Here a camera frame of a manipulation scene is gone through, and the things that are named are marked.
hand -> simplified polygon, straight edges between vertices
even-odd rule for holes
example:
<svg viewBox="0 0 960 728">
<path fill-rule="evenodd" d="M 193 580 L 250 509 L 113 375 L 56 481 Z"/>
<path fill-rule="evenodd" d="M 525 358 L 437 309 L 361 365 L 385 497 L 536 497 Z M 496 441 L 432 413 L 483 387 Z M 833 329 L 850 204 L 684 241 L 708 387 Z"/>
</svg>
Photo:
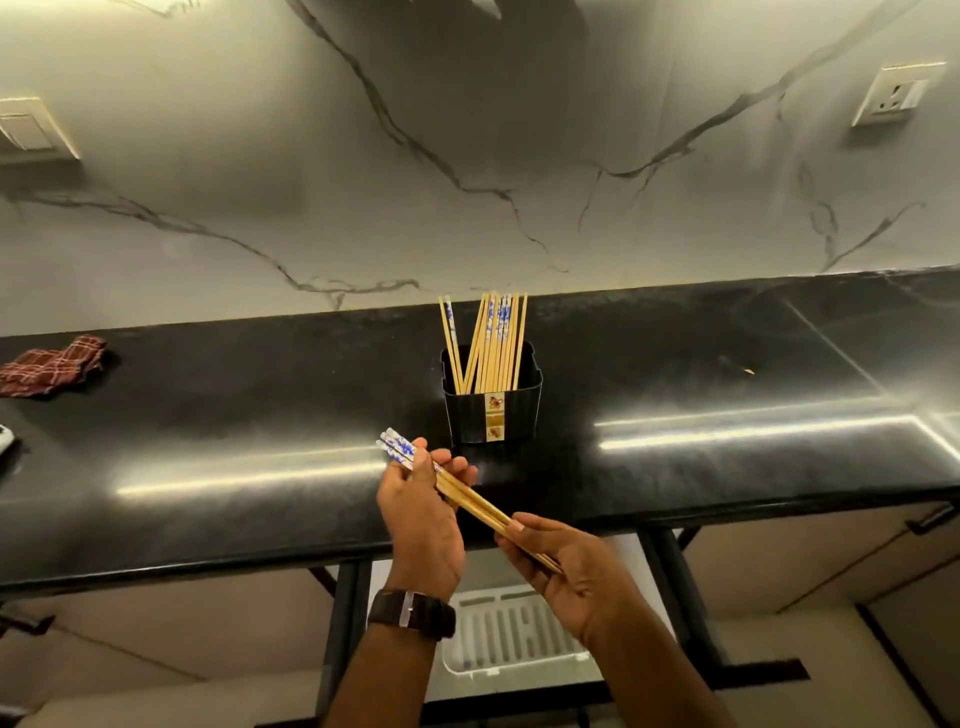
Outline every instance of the hand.
<svg viewBox="0 0 960 728">
<path fill-rule="evenodd" d="M 494 537 L 497 545 L 543 595 L 564 629 L 591 652 L 648 611 L 633 577 L 596 536 L 532 513 L 514 513 L 507 534 Z M 547 573 L 516 545 L 553 556 L 564 573 Z"/>
<path fill-rule="evenodd" d="M 413 472 L 399 463 L 387 466 L 376 504 L 394 542 L 394 565 L 386 588 L 421 592 L 449 601 L 464 570 L 464 538 L 455 516 L 456 508 L 434 488 L 433 463 L 444 466 L 470 488 L 477 469 L 465 457 L 452 457 L 448 449 L 426 451 L 422 437 L 413 442 Z"/>
</svg>

white marble backsplash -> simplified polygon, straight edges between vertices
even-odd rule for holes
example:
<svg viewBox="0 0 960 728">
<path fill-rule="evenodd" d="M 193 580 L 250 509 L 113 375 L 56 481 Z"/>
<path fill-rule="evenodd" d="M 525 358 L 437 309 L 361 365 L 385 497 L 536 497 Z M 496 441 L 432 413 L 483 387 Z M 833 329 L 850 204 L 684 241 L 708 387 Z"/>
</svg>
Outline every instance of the white marble backsplash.
<svg viewBox="0 0 960 728">
<path fill-rule="evenodd" d="M 960 262 L 956 0 L 0 0 L 0 48 L 83 156 L 0 169 L 0 335 Z"/>
</svg>

wristwatch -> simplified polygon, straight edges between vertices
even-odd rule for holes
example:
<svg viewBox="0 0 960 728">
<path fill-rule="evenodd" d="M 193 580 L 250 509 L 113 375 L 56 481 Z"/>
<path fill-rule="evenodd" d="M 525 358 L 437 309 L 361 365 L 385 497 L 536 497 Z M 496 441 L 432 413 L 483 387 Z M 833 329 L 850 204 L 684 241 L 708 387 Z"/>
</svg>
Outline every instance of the wristwatch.
<svg viewBox="0 0 960 728">
<path fill-rule="evenodd" d="M 381 589 L 373 598 L 367 619 L 367 624 L 373 622 L 416 629 L 431 640 L 439 641 L 453 637 L 457 613 L 434 596 Z"/>
</svg>

red checkered towel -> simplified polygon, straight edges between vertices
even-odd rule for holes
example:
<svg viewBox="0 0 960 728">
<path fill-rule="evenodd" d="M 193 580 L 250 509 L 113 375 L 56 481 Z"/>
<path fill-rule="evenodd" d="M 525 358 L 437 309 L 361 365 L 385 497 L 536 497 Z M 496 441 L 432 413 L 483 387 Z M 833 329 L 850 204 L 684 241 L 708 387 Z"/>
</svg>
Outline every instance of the red checkered towel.
<svg viewBox="0 0 960 728">
<path fill-rule="evenodd" d="M 0 397 L 45 395 L 84 381 L 90 372 L 103 369 L 100 358 L 106 347 L 106 341 L 85 333 L 61 352 L 30 349 L 0 367 Z"/>
</svg>

dish rack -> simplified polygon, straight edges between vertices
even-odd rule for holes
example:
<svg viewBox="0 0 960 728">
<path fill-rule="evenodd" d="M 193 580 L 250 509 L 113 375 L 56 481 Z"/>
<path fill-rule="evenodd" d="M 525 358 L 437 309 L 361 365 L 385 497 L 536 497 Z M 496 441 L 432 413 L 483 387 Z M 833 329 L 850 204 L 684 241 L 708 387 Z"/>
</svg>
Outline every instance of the dish rack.
<svg viewBox="0 0 960 728">
<path fill-rule="evenodd" d="M 442 642 L 442 652 L 444 667 L 455 675 L 495 675 L 503 668 L 589 659 L 526 585 L 455 594 L 450 605 L 457 612 L 457 632 Z"/>
</svg>

